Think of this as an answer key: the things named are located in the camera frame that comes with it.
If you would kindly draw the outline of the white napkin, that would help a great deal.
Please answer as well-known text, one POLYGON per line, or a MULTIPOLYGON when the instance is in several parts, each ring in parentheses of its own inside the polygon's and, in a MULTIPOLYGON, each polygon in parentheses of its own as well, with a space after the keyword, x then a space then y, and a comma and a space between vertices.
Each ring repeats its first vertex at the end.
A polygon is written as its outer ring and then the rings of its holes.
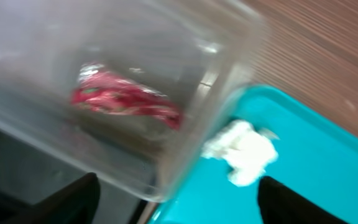
POLYGON ((272 143, 277 139, 272 131, 256 130, 251 123, 237 119, 204 143, 201 156, 225 160, 231 168, 229 181, 245 187, 263 176, 265 168, 278 159, 272 143))

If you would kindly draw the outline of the red snack wrapper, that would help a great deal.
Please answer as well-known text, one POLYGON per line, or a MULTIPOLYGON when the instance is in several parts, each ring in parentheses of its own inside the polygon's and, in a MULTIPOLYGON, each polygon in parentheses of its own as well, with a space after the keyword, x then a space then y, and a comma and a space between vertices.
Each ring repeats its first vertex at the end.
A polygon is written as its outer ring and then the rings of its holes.
POLYGON ((151 116, 179 129, 183 113, 167 95, 126 78, 101 63, 81 66, 71 103, 94 112, 120 116, 151 116))

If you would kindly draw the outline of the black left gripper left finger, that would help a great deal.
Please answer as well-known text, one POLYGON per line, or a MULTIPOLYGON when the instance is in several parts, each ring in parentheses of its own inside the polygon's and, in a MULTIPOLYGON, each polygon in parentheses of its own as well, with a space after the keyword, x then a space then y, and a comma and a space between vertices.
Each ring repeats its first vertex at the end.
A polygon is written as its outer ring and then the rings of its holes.
POLYGON ((2 224, 91 224, 101 194, 95 173, 87 173, 2 224))

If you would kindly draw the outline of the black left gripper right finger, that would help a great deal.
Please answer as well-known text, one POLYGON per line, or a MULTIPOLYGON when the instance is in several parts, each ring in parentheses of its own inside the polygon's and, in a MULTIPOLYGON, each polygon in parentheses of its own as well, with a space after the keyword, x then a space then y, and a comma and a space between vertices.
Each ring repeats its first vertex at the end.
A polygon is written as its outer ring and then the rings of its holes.
POLYGON ((264 224, 346 224, 269 176, 259 182, 257 203, 264 224))

